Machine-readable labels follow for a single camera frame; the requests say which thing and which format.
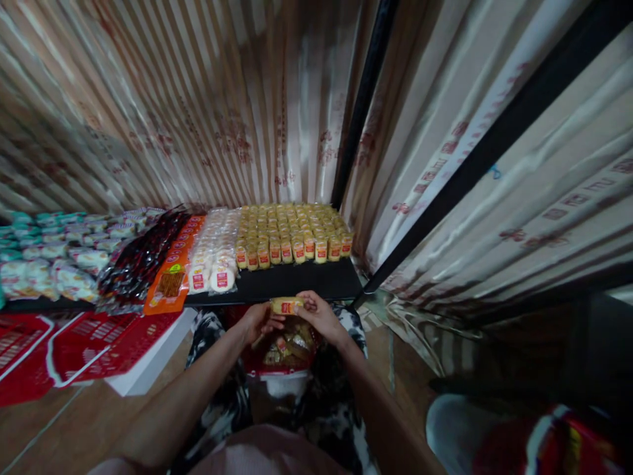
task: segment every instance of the curtain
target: curtain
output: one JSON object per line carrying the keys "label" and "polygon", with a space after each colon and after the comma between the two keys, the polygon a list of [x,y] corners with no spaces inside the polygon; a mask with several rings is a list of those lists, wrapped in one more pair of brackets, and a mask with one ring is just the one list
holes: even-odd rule
{"label": "curtain", "polygon": [[[409,10],[399,15],[416,18],[417,35],[396,29],[386,61],[411,59],[382,72],[344,206],[369,272],[585,5],[456,1],[427,3],[424,15],[413,13],[421,5],[401,5]],[[468,316],[631,260],[632,31],[592,62],[383,288],[430,312]]]}
{"label": "curtain", "polygon": [[7,1],[0,210],[330,200],[376,1]]}

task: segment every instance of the black shelf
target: black shelf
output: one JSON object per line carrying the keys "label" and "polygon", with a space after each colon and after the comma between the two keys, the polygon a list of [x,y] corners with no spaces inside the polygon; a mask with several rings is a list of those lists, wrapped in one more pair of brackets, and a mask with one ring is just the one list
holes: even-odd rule
{"label": "black shelf", "polygon": [[[307,261],[301,265],[274,266],[268,270],[256,272],[242,270],[237,280],[236,292],[215,296],[192,295],[187,297],[185,307],[256,303],[273,297],[294,296],[302,290],[314,290],[328,301],[353,300],[362,289],[350,259],[320,265]],[[72,301],[61,298],[51,301],[41,297],[36,300],[8,301],[0,313],[51,313],[90,310],[93,307],[91,303],[82,300]]]}

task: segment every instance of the patterned pants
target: patterned pants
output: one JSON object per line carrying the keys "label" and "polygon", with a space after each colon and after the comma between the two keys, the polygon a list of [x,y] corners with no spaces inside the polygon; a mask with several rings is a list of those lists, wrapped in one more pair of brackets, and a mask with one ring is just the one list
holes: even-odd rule
{"label": "patterned pants", "polygon": [[[332,309],[367,357],[365,333],[358,313],[340,305],[333,305]],[[224,333],[215,313],[199,311],[186,367],[191,366]],[[321,344],[311,373],[313,377],[305,394],[294,408],[291,428],[303,432],[310,442],[355,475],[377,473],[365,441],[365,423],[356,410],[338,352],[325,342]],[[171,466],[171,475],[188,473],[216,445],[253,424],[246,379],[238,361],[180,450]]]}

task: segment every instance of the black metal pole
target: black metal pole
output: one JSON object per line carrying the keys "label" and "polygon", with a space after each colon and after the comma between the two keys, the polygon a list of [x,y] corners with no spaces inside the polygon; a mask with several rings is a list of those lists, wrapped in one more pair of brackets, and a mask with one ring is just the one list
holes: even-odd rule
{"label": "black metal pole", "polygon": [[548,54],[462,166],[354,300],[358,308],[497,160],[631,21],[632,2],[594,0]]}
{"label": "black metal pole", "polygon": [[371,99],[382,69],[384,54],[389,44],[389,38],[391,38],[391,28],[394,24],[398,3],[399,0],[380,0],[380,5],[378,6],[376,21],[371,32],[369,49],[365,58],[365,66],[363,67],[363,75],[361,76],[358,94],[356,94],[356,100],[354,101],[354,111],[349,123],[345,148],[343,149],[338,173],[334,181],[334,189],[332,190],[332,207],[336,210],[340,210],[343,204],[347,181],[356,159],[356,152],[363,134]]}

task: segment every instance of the red basket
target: red basket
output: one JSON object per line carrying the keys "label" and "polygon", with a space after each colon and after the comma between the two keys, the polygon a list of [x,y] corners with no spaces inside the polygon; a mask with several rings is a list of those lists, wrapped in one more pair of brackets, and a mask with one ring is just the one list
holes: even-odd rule
{"label": "red basket", "polygon": [[49,340],[48,373],[56,387],[126,373],[179,316],[80,313]]}
{"label": "red basket", "polygon": [[0,406],[39,399],[53,387],[45,361],[54,328],[41,315],[0,315]]}

